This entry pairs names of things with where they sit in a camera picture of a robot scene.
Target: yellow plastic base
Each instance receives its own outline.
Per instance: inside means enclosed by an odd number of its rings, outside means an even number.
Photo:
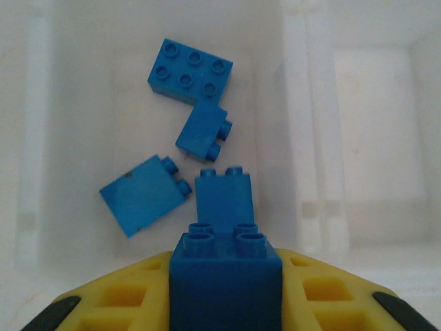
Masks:
[[[290,250],[283,260],[283,331],[403,331],[372,297],[392,291]],[[81,302],[57,331],[168,331],[164,252],[63,294]]]

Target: white plastic bin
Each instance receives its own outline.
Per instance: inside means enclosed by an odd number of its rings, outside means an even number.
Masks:
[[[252,175],[260,229],[412,291],[440,293],[441,2],[40,0],[32,7],[16,259],[78,285],[164,250],[192,198],[126,239],[99,196],[174,146],[191,108],[146,83],[167,37],[234,62],[214,166]]]

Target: blue plastic block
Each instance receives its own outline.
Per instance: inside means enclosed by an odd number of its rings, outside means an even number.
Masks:
[[[231,232],[239,223],[254,223],[251,177],[242,167],[231,167],[225,176],[202,169],[196,180],[198,222],[210,223],[216,232]]]
[[[226,118],[224,109],[207,101],[198,101],[176,140],[176,146],[199,159],[215,162],[221,151],[216,139],[225,141],[233,125]]]
[[[231,61],[164,39],[147,82],[156,93],[195,105],[218,104],[232,71]]]
[[[154,155],[100,190],[127,237],[184,202],[192,189],[184,179],[175,181],[177,172],[169,157]]]
[[[281,330],[282,261],[253,226],[190,225],[170,259],[171,331]]]

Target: black rubber pad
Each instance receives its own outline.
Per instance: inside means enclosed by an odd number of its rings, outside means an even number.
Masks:
[[[406,301],[384,292],[372,296],[406,331],[439,331]]]
[[[55,331],[81,301],[81,297],[67,297],[51,303],[21,331]]]

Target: stacked blue brick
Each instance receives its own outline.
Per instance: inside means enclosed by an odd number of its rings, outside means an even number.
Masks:
[[[171,331],[280,331],[282,261],[256,224],[190,225],[170,259]]]
[[[169,158],[154,155],[100,190],[124,233],[131,237],[182,202],[192,191]]]
[[[176,140],[176,146],[199,159],[215,162],[221,151],[216,139],[226,140],[232,128],[226,118],[226,111],[199,100]]]
[[[190,105],[198,100],[217,105],[232,67],[231,61],[165,39],[147,81],[166,97]]]
[[[231,232],[238,223],[254,223],[251,177],[241,167],[230,167],[224,176],[202,169],[196,178],[198,221],[217,232]]]

